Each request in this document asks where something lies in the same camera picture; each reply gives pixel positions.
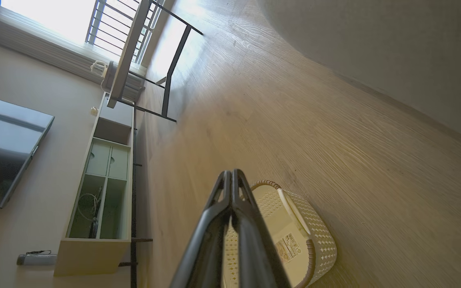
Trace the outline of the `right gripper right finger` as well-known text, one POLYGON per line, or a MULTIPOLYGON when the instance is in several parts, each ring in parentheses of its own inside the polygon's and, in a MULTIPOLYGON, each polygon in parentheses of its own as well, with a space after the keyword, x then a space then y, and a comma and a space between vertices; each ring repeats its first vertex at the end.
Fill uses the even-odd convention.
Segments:
POLYGON ((240 288, 291 288, 245 174, 232 172, 232 225, 237 232, 240 288))

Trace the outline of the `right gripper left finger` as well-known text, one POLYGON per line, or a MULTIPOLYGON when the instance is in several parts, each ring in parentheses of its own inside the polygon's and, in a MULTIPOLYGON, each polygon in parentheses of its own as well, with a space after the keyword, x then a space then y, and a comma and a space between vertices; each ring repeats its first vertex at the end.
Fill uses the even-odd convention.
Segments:
POLYGON ((221 288, 224 239, 231 217, 232 172, 220 173, 170 288, 221 288))

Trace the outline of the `grey fabric sofa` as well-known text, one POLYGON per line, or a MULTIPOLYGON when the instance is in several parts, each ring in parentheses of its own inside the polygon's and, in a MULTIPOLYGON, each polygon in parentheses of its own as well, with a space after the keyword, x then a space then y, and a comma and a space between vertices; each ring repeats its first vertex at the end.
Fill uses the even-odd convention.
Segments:
POLYGON ((461 0, 257 0, 302 55, 461 134, 461 0))

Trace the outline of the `paper label on basket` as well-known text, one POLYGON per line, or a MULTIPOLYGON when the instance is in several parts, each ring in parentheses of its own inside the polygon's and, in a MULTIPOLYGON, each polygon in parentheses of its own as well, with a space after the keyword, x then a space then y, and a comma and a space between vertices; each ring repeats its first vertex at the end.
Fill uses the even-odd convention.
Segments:
POLYGON ((289 263, 289 261, 292 261, 295 257, 302 253, 302 250, 292 233, 288 233, 284 237, 281 237, 280 240, 275 243, 275 247, 283 264, 289 263))

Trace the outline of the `white perforated laundry basket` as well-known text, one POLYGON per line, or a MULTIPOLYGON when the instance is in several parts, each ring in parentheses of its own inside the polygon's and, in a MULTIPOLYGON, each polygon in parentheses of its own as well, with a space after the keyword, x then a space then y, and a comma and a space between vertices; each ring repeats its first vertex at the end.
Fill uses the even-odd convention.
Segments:
POLYGON ((321 217, 300 195, 270 180, 251 186, 251 192, 274 244, 292 233, 302 253, 283 268, 293 288, 306 288, 335 264, 337 247, 321 217))

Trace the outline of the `pale wooden media cabinet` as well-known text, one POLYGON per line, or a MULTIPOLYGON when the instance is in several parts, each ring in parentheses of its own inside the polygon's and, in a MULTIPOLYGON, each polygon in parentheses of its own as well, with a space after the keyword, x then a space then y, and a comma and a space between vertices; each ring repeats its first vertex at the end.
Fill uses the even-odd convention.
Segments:
POLYGON ((62 205, 53 288, 138 288, 135 116, 105 95, 62 205))

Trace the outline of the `white kettle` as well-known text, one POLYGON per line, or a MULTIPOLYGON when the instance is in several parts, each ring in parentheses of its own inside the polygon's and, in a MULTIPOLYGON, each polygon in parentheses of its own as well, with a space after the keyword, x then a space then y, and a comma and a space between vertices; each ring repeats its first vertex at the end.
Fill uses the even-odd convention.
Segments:
POLYGON ((108 70, 108 64, 103 61, 95 61, 90 67, 91 73, 104 78, 108 70))

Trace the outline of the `wooden table black legs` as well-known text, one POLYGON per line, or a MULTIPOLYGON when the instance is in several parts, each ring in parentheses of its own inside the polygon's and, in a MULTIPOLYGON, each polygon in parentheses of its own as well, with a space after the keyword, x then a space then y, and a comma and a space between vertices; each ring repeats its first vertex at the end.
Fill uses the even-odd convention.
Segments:
POLYGON ((109 93, 109 98, 107 101, 107 106, 110 109, 113 109, 115 105, 119 103, 126 104, 128 106, 133 107, 134 109, 138 109, 139 111, 146 112, 153 114, 155 116, 159 116, 161 118, 164 118, 166 120, 172 121, 172 122, 177 122, 177 120, 174 120, 173 118, 168 117, 168 109, 169 109, 169 100, 170 100, 170 88, 171 88, 171 80, 172 76, 174 73, 174 69, 177 66, 179 57, 181 56, 181 53, 183 51, 183 48, 186 44, 187 38, 190 35, 191 31, 196 31, 200 35, 204 35, 200 30, 196 29, 193 25, 189 24, 187 21, 183 20, 180 18, 178 15, 174 14, 172 11, 169 9, 165 8, 163 5, 159 4, 159 2, 156 2, 155 0, 147 0, 148 3, 145 4, 144 0, 140 3, 138 6, 138 9, 136 11, 135 17, 133 19, 132 25, 130 27, 130 31, 128 34, 128 38, 126 39, 126 42, 123 47, 123 52, 121 54, 119 64, 117 65, 117 70, 114 75, 114 81, 111 86, 111 90, 109 93), (132 61, 132 56, 134 53, 135 46, 138 42, 139 35, 141 34, 142 28, 144 27, 144 23, 146 21, 146 16, 148 14, 148 11, 150 9, 150 6, 152 4, 155 4, 156 7, 160 8, 161 10, 165 11, 168 13, 170 16, 176 18, 180 22, 185 24, 185 30, 184 33, 181 37, 181 40, 178 44, 178 48, 174 54, 174 57, 172 59, 172 62, 170 64, 168 73, 165 77, 165 86, 164 88, 164 95, 163 95, 163 101, 162 101, 162 111, 161 113, 156 113, 154 111, 145 109, 141 106, 137 106, 136 104, 133 104, 131 102, 126 102, 122 98, 122 93, 124 90, 124 86, 126 85, 126 81, 128 78, 129 74, 135 75, 142 80, 146 80, 149 83, 154 83, 151 80, 148 80, 145 76, 141 76, 135 72, 130 71, 130 64, 132 61))

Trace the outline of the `black flat television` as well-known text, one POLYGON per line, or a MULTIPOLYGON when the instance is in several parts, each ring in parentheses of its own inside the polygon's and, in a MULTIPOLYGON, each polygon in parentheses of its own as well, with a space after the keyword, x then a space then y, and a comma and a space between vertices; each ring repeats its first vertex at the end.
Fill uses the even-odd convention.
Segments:
POLYGON ((54 116, 0 100, 0 208, 12 197, 54 116))

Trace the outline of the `balcony metal railing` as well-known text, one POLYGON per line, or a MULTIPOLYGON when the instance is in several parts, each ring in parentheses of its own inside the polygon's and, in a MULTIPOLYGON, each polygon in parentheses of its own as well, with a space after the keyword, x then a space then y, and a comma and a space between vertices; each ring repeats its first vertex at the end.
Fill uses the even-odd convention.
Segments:
MULTIPOLYGON (((110 54, 121 56, 133 19, 142 1, 148 2, 148 0, 95 0, 85 42, 110 54)), ((152 1, 135 44, 132 62, 136 64, 141 64, 143 60, 161 13, 157 5, 159 0, 152 1)))

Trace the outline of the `bright window with curtain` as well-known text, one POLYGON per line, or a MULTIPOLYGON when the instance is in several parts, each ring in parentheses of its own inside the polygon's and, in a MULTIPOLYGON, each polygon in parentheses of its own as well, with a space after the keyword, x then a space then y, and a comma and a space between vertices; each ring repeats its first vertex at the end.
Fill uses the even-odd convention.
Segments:
POLYGON ((95 0, 0 0, 0 46, 102 84, 91 64, 121 56, 85 42, 95 0))

